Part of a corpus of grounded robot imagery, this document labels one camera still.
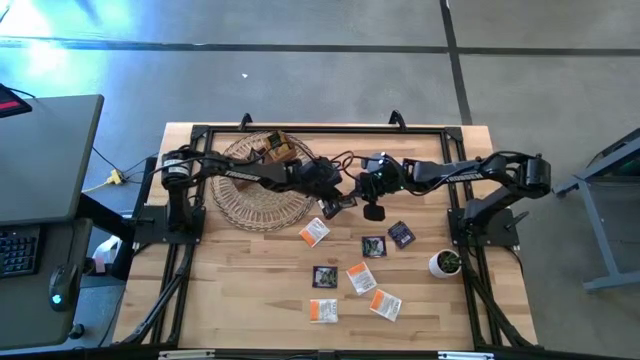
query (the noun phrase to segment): white seed packet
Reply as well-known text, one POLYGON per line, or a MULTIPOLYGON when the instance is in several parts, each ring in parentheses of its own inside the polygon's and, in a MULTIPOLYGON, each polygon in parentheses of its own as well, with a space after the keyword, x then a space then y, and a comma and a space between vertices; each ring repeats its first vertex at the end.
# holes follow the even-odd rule
POLYGON ((373 296, 369 309, 378 315, 395 322, 398 313, 400 312, 400 306, 402 300, 397 297, 388 294, 380 289, 376 290, 376 294, 373 296))
POLYGON ((364 261, 347 270, 347 275, 349 275, 349 280, 351 280, 358 295, 362 295, 378 285, 364 261))
POLYGON ((311 322, 315 324, 329 324, 338 322, 338 300, 312 299, 311 322))
POLYGON ((311 222, 300 230, 299 234, 309 246, 314 247, 329 233, 326 227, 318 218, 314 218, 311 222))

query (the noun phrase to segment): dark seed packet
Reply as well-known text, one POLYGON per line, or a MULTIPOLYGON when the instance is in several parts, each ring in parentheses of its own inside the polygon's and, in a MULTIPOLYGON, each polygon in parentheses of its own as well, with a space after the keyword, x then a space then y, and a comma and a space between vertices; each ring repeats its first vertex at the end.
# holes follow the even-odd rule
POLYGON ((388 232, 389 236, 391 236, 400 249, 403 249, 416 239, 415 235, 409 230, 409 227, 402 221, 398 221, 390 227, 388 232))
POLYGON ((382 257, 387 256, 387 244, 384 236, 363 236, 362 256, 382 257))
POLYGON ((337 266, 314 266, 313 267, 313 287, 337 288, 338 287, 338 267, 337 266))

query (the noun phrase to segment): yellow cable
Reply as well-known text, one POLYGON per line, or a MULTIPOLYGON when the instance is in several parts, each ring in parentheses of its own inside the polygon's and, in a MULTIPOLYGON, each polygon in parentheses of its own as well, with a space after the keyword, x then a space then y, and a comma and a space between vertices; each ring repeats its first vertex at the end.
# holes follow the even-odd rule
POLYGON ((109 185, 109 182, 108 182, 108 181, 106 181, 104 184, 100 184, 100 185, 98 185, 98 186, 94 186, 94 187, 92 187, 92 188, 89 188, 89 189, 86 189, 86 190, 82 190, 82 193, 84 194, 84 193, 88 193, 88 192, 93 191, 93 190, 100 189, 101 187, 103 187, 103 186, 105 186, 105 185, 109 185))

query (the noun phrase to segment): white pot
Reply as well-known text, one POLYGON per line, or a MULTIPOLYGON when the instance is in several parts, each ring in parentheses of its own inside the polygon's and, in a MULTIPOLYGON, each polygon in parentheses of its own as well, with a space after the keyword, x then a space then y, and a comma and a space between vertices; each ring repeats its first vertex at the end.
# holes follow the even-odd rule
POLYGON ((440 256, 440 254, 442 254, 443 252, 447 252, 447 251, 458 255, 458 253, 453 251, 453 250, 444 249, 444 250, 438 251, 435 255, 433 255, 431 257, 431 259, 429 259, 429 271, 431 271, 433 276, 435 276, 437 278, 440 278, 440 279, 445 279, 445 278, 451 277, 453 275, 456 275, 457 273, 460 272, 460 269, 462 268, 462 266, 459 266, 458 270, 456 272, 454 272, 454 273, 446 273, 442 269, 440 269, 440 266, 438 266, 438 256, 440 256))

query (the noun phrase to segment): concrete floor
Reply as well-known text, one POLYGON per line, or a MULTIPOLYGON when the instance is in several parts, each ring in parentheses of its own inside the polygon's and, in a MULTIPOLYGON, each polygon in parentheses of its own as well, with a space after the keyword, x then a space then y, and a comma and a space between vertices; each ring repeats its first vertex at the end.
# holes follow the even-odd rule
MULTIPOLYGON (((640 48, 640 3, 633 0, 450 0, 449 6, 463 47, 640 48)), ((437 0, 15 1, 0 36, 447 45, 437 0)), ((157 151, 170 121, 239 121, 250 112, 258 122, 383 123, 397 108, 412 124, 461 124, 447 54, 66 50, 58 46, 64 43, 12 41, 20 46, 0 43, 0 81, 42 97, 104 94, 95 146, 123 168, 157 151)), ((460 62, 473 124, 490 127, 496 149, 542 152, 556 183, 640 125, 640 57, 463 55, 460 62)), ((85 185, 101 183, 109 170, 93 156, 85 185)), ((131 184, 92 196, 126 210, 137 190, 131 184)), ((640 357, 640 286, 582 290, 582 281, 604 275, 604 265, 580 198, 547 196, 514 208, 531 212, 519 233, 540 344, 640 357)), ((103 239, 95 236, 90 251, 103 239)), ((107 331, 121 289, 86 296, 110 310, 86 307, 78 320, 94 324, 95 333, 107 331)), ((96 346, 98 339, 80 343, 96 346)))

